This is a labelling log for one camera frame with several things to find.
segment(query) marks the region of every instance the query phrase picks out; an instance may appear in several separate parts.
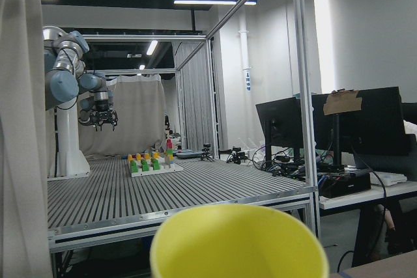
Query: fluorescent light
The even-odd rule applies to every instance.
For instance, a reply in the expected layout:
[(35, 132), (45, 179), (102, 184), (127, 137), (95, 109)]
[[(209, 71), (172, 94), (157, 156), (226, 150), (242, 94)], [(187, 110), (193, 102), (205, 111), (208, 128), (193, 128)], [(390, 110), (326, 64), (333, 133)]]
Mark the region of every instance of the fluorescent light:
[(147, 55), (152, 55), (154, 53), (154, 50), (156, 48), (156, 45), (158, 44), (157, 40), (153, 40), (151, 44), (149, 45), (148, 51), (146, 51)]
[[(235, 5), (233, 0), (174, 0), (176, 5)], [(254, 6), (256, 1), (246, 1), (245, 5)]]

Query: curtain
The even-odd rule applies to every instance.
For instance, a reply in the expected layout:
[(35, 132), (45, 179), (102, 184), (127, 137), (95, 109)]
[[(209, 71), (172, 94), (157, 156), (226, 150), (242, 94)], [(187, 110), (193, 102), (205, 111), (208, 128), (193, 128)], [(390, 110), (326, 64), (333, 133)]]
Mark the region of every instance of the curtain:
[(0, 0), (0, 268), (51, 277), (40, 0)]
[[(175, 66), (179, 66), (197, 45), (173, 42)], [(192, 150), (201, 150), (205, 143), (214, 146), (208, 72), (205, 49), (200, 49), (181, 70), (183, 116), (180, 118), (184, 124), (181, 135), (185, 147)]]
[(79, 147), (84, 155), (133, 154), (164, 146), (165, 96), (161, 77), (119, 76), (108, 82), (108, 88), (114, 91), (118, 125), (114, 132), (110, 124), (97, 132), (92, 126), (79, 125)]

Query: yellow cup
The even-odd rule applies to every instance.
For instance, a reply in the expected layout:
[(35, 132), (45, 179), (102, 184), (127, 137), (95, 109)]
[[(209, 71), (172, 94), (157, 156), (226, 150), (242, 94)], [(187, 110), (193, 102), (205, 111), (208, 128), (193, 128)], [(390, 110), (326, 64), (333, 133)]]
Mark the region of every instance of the yellow cup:
[(167, 219), (151, 246), (153, 278), (327, 278), (319, 241), (289, 214), (214, 204)]

